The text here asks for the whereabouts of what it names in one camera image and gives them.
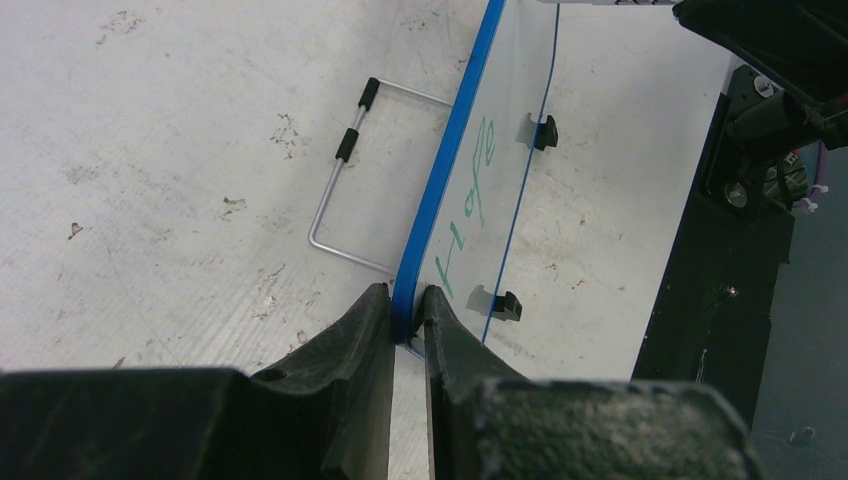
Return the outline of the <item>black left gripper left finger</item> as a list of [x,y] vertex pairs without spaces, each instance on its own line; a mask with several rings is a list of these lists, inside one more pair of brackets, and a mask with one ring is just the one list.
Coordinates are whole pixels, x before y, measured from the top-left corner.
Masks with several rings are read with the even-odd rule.
[[1,377],[5,479],[384,479],[395,348],[385,284],[276,363]]

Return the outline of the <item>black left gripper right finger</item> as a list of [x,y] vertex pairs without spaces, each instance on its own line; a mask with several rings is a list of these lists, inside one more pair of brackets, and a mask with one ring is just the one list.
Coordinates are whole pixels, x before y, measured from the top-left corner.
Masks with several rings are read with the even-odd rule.
[[762,479],[733,407],[688,382],[532,380],[420,302],[434,479]]

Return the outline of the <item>blue framed whiteboard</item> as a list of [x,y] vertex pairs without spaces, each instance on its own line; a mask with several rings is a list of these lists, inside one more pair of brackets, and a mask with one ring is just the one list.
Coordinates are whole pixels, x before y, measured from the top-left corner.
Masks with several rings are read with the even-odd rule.
[[424,354],[414,323],[439,287],[461,324],[487,335],[553,76],[560,8],[492,1],[485,10],[400,261],[391,315],[399,344]]

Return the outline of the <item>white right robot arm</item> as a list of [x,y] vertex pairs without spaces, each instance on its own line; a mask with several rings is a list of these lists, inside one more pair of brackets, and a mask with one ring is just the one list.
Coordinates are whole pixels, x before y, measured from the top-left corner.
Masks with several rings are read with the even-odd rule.
[[844,1],[681,1],[679,24],[742,66],[707,145],[702,192],[737,216],[756,216],[766,175],[814,142],[847,144]]

